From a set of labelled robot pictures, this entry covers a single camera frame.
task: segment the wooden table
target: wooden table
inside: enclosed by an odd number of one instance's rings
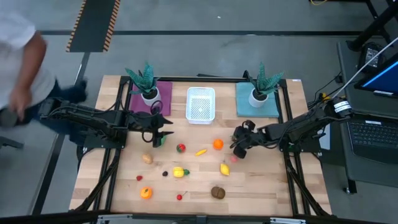
[[[120,76],[103,77],[96,108],[105,110],[116,99]],[[185,118],[187,89],[191,86],[211,87],[216,92],[216,118],[211,125],[192,125]],[[300,80],[287,80],[287,90],[293,117],[307,111],[303,86]],[[152,148],[145,143],[140,133],[130,132],[127,144],[121,153],[111,211],[115,213],[161,213],[161,214],[206,214],[244,216],[291,216],[289,189],[283,155],[277,149],[254,147],[248,150],[245,159],[231,163],[230,136],[235,127],[248,119],[236,116],[235,83],[192,83],[173,82],[172,114],[167,119],[174,122],[163,130],[174,131],[167,136],[160,148]],[[285,113],[283,92],[279,91],[282,114]],[[276,118],[250,118],[257,126],[277,123]],[[212,148],[214,139],[224,141],[222,151]],[[184,143],[187,150],[183,154],[176,151],[176,145]],[[208,149],[202,156],[195,152]],[[154,163],[145,164],[141,156],[151,153]],[[70,208],[76,208],[98,182],[104,149],[95,149],[85,155],[80,166],[73,191]],[[302,167],[305,183],[317,202],[328,213],[330,204],[319,161],[311,154],[302,153]],[[231,169],[230,176],[220,173],[220,163],[225,161]],[[190,175],[177,179],[172,175],[175,166],[182,166]],[[163,171],[169,176],[163,177]],[[137,175],[144,178],[136,180]],[[223,187],[226,197],[218,200],[210,195],[214,186]],[[140,198],[143,187],[152,187],[153,196],[149,200]],[[299,211],[302,213],[300,191],[296,186]],[[107,186],[104,187],[100,208],[104,208]],[[181,201],[178,194],[185,194]]]

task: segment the white basket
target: white basket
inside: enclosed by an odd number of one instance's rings
[[[190,87],[187,91],[187,117],[190,124],[211,124],[216,116],[213,88]]]

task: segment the laptop screen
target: laptop screen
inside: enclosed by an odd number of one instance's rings
[[[372,79],[362,84],[363,88],[398,93],[398,62],[393,63]]]

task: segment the concrete floor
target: concrete floor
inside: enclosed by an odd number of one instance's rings
[[[373,4],[379,12],[386,8],[384,1]],[[21,12],[39,30],[72,29],[80,5],[81,0],[0,0],[1,10]],[[115,30],[363,30],[372,21],[367,6],[353,2],[313,6],[307,0],[125,0],[121,1]],[[392,39],[398,35],[397,25],[392,20],[386,27]],[[65,52],[69,36],[45,38],[49,49],[44,65],[56,74],[61,85],[72,85],[83,54]],[[307,101],[312,101],[315,91],[340,71],[336,43],[346,39],[114,36],[109,52],[90,55],[85,72],[89,97],[85,104],[95,105],[103,75],[124,74],[124,67],[142,68],[146,60],[160,76],[205,73],[241,77],[246,69],[255,74],[259,62],[264,62],[269,73],[284,71],[285,78],[302,79]],[[325,91],[336,87],[332,83]],[[23,150],[4,147],[0,151],[0,217],[29,214],[55,134],[32,123],[25,128],[0,130],[0,135],[25,143]],[[65,140],[44,213],[68,210],[76,165],[75,146]],[[333,214],[387,223],[398,218],[398,189],[358,183],[358,194],[346,195],[341,190],[346,185],[344,168],[325,164],[323,171]]]

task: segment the black and yellow striped tape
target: black and yellow striped tape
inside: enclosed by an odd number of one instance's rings
[[[104,43],[104,47],[103,47],[104,52],[107,52],[109,50],[109,46],[111,45],[111,39],[112,39],[112,35],[113,35],[114,25],[116,23],[116,19],[118,18],[119,7],[120,7],[120,0],[115,0],[114,6],[112,9],[111,19],[109,21],[108,30],[106,31],[105,43]]]
[[[82,3],[81,6],[80,6],[79,14],[78,14],[78,16],[77,16],[75,25],[73,26],[73,30],[72,30],[72,33],[70,34],[70,38],[69,38],[69,41],[68,41],[67,52],[70,52],[70,45],[72,44],[73,37],[75,36],[76,28],[77,28],[77,25],[79,24],[81,15],[83,14],[83,10],[84,10],[84,8],[85,8],[86,1],[87,1],[87,0],[83,0],[83,3]]]

